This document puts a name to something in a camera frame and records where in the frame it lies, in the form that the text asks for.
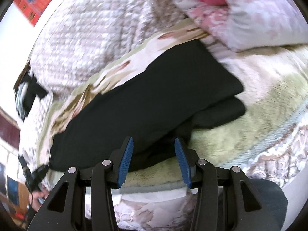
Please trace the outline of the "person's left hand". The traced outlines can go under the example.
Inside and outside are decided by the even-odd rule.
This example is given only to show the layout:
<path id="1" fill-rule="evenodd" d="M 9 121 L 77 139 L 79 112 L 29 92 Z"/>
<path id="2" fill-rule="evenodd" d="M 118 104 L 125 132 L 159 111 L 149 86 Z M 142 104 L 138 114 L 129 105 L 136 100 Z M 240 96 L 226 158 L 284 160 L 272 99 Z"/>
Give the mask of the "person's left hand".
<path id="1" fill-rule="evenodd" d="M 39 199 L 46 198 L 48 195 L 49 195 L 49 191 L 45 187 L 42 187 L 42 189 L 39 191 L 33 191 L 32 193 L 30 193 L 29 203 L 32 209 L 35 210 L 35 212 L 37 212 L 42 205 Z"/>

